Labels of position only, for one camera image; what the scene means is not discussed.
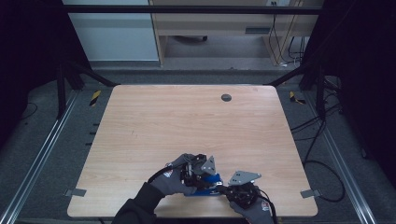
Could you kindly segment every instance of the gray carpet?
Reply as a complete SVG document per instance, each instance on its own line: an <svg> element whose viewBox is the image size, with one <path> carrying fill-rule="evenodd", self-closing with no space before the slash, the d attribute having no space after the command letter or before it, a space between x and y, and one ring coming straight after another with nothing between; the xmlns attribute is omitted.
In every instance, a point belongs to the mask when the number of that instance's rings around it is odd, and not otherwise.
<svg viewBox="0 0 396 224"><path fill-rule="evenodd" d="M272 67L268 69L268 58L262 51L262 42L249 39L247 42L255 46L254 49L244 51L243 47L236 47L240 54L223 48L219 39L209 37L206 44L194 43L185 38L173 38L170 42L170 51L167 51L168 62L162 68L156 69L110 69L101 68L97 72L114 82L122 84L263 84L275 80L290 70L288 68ZM214 46L213 58L200 55L208 54ZM196 63L207 63L202 66ZM32 192L22 208L18 222L20 223L100 223L97 218L74 219L67 215L66 210L70 198L64 196L67 189L73 189L81 173L83 164L90 150L89 143L93 141L97 124L106 108L111 88L107 88L97 81L83 76L86 86L78 94L76 106L69 120L66 122L49 158L37 179ZM290 101L290 91L296 93L298 99L305 99L312 91L301 92L298 82L301 77L293 78L277 87L280 101L285 110L290 127L296 127L312 119L315 115L309 105L300 105ZM102 93L94 107L89 106L95 91ZM29 102L37 105L28 105L19 125L0 150L0 211L4 211L11 202L18 186L29 171L39 149L44 143L57 115L56 83L50 82L30 92ZM328 98L327 107L338 103L333 96ZM356 178L361 191L373 211L378 223L396 223L396 190L390 185L375 161L366 160L361 156L361 147L350 130L347 120L338 111L327 117L326 127L340 149L343 158L347 161L351 172ZM294 133L297 149L303 159L312 139L300 140L315 136L318 125L315 124L300 132ZM321 161L334 169L329 156L328 146L323 135L318 137L309 156L309 160ZM326 168L316 163L308 163L305 171L312 189L319 189L326 198L336 199L341 195L341 187L337 178ZM282 223L361 223L348 195L339 203L329 203L316 198L318 214L314 217L282 217ZM159 219L158 223L246 223L243 219Z"/></svg>
<svg viewBox="0 0 396 224"><path fill-rule="evenodd" d="M114 76L113 80L120 81L123 84L163 84L170 82L203 84L207 82L207 79L201 79L201 81L198 82L197 80L199 78L194 76L191 76L189 81L186 79L179 82L176 81L177 76L163 78L157 76L147 75L146 81L141 80L141 82L138 82L139 76L135 77L133 75L128 76L128 78L124 76ZM213 77L217 77L218 81L209 81L217 84L223 84L223 82L226 82L224 80L228 80L226 83L233 84L259 84L256 83L256 81L262 81L262 77L260 76L255 77L259 80L255 80L255 78L238 78L238 76L226 75L223 77L213 75ZM48 133L50 125L54 121L57 108L56 95L53 94L54 87L54 83L49 83L32 93L30 101L37 104L37 111L31 117L21 122L15 132L17 135L14 134L6 148L2 150L2 170L7 170L7 172L2 172L1 178L2 192L7 192L7 194L1 195L2 207L7 205L7 203L3 202L9 202L16 187L23 179L24 174L29 168L29 164L33 161L37 153L36 150L40 148L40 144L44 141L46 133ZM295 127L313 118L313 113L308 105L300 105L290 101L290 91L294 91L297 98L304 99L304 94L299 91L295 83L291 82L279 86L277 89L290 127ZM89 102L93 92L96 90L101 90L102 93L97 104L91 107L89 106ZM21 220L26 220L26 218L75 220L66 214L70 198L65 197L64 192L66 189L72 189L77 184L79 174L90 149L90 146L86 144L92 142L94 135L90 133L95 132L97 129L97 126L93 124L100 122L110 93L110 88L95 84L95 81L91 83L88 82L84 90L80 92L71 117L64 126L63 133L50 154L40 177L37 179L30 197L21 210ZM394 200L394 189L387 183L386 178L381 174L374 161L367 161L361 157L359 144L356 143L353 133L348 129L343 116L336 111L328 117L328 120L328 127L335 130L334 138L337 139L338 146L343 149L348 164L353 169L356 178L360 181L361 188L365 195L367 195L366 199L371 205L377 221L379 221L379 223L395 223L396 218L392 213L393 205L396 202L396 200ZM315 135L317 129L318 126L313 125L296 133L294 138L301 139L312 137ZM310 142L311 140L296 141L296 146L302 158L309 148ZM328 149L321 139L321 136L315 143L309 159L322 161L333 167ZM339 197L341 188L338 180L327 169L317 164L307 164L305 171L313 189L320 189L325 197ZM360 223L354 207L347 196L340 203L328 203L317 198L317 204L319 212L315 217L283 217L283 223ZM201 220L200 222L217 223L219 220Z"/></svg>

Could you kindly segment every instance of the metal rail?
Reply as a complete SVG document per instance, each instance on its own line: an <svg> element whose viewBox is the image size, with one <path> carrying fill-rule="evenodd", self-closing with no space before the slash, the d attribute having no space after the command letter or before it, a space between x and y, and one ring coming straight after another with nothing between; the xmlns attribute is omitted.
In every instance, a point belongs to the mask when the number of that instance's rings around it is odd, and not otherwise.
<svg viewBox="0 0 396 224"><path fill-rule="evenodd" d="M318 113L313 103L315 102L315 100L310 94L305 94L305 98L307 99L307 102L311 107L312 112L316 116ZM332 138L332 134L330 133L329 129L325 128L323 134L326 144L328 145L332 161L334 162L335 168L346 186L347 195L349 196L350 201L355 207L356 214L361 220L361 223L376 224L377 222L371 211L371 208L366 202L364 195L361 192L361 188L359 187L358 183L355 180L355 177L347 166L346 161L344 161L343 156L341 155L340 150L335 144L335 141Z"/></svg>
<svg viewBox="0 0 396 224"><path fill-rule="evenodd" d="M321 15L337 13L336 9L322 7L246 7L246 6L95 6L95 5L26 5L50 11L67 13L181 13L181 14L276 14Z"/></svg>
<svg viewBox="0 0 396 224"><path fill-rule="evenodd" d="M16 221L18 214L20 213L24 203L26 202L26 199L28 198L33 186L35 185L35 182L38 179L41 170L46 164L47 158L49 157L53 146L55 145L56 140L58 139L59 134L64 128L64 125L68 120L69 115L75 105L75 102L78 98L78 91L73 91L73 93L74 94L72 94L68 100L68 107L66 108L64 115L60 119L57 119L55 121L54 125L52 126L52 130L49 132L47 139L45 140L43 146L38 152L35 161L30 167L29 172L23 179L17 193L14 195L14 198L6 208L6 211L2 214L2 216L0 216L1 224L12 224Z"/></svg>

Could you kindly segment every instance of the blue plastic part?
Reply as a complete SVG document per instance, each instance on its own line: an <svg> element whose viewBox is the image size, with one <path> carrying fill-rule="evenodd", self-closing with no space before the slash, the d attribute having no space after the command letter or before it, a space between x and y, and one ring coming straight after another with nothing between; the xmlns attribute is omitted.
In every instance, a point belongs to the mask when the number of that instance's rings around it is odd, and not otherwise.
<svg viewBox="0 0 396 224"><path fill-rule="evenodd" d="M220 178L219 174L215 174L215 175L209 175L205 178L203 178L203 180L205 182L214 184L213 187L209 188L209 189L202 189L202 190L197 190L195 191L195 193L193 193L192 195L189 196L219 196L220 193L218 192L217 188L216 188L216 183L221 182L222 180Z"/></svg>

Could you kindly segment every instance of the black glove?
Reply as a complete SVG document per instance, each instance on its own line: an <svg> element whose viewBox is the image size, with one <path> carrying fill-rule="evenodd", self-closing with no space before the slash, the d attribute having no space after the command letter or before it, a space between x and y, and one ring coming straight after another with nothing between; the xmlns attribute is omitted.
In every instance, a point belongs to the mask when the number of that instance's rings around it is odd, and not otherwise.
<svg viewBox="0 0 396 224"><path fill-rule="evenodd" d="M248 209L243 209L235 202L230 202L231 208L241 214L250 224L274 224L271 217L270 204L264 199L257 199Z"/></svg>
<svg viewBox="0 0 396 224"><path fill-rule="evenodd" d="M182 154L175 161L167 163L166 166L172 165L173 170L167 171L156 177L150 184L160 190L164 195L183 193L192 195L197 190L196 187L187 187L180 181L181 164L187 162L194 156L191 154Z"/></svg>

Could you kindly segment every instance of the metal bracket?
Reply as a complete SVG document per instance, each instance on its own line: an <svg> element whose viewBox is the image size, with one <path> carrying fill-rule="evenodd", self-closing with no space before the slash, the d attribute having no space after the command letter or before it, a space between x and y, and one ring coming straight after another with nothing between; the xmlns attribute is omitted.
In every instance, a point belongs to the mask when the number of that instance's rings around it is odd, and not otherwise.
<svg viewBox="0 0 396 224"><path fill-rule="evenodd" d="M303 198L318 197L322 195L318 189L302 190L300 193Z"/></svg>
<svg viewBox="0 0 396 224"><path fill-rule="evenodd" d="M209 175L215 175L216 174L215 158L211 156L209 160L206 160L206 162L202 165L201 170Z"/></svg>
<svg viewBox="0 0 396 224"><path fill-rule="evenodd" d="M72 197L72 196L84 197L86 192L87 192L87 190L85 190L85 189L67 189L64 192L64 196L66 196L66 197Z"/></svg>
<svg viewBox="0 0 396 224"><path fill-rule="evenodd" d="M233 174L228 185L235 186L235 185L243 185L246 184L254 179L262 177L261 174L245 172L245 171L237 171Z"/></svg>

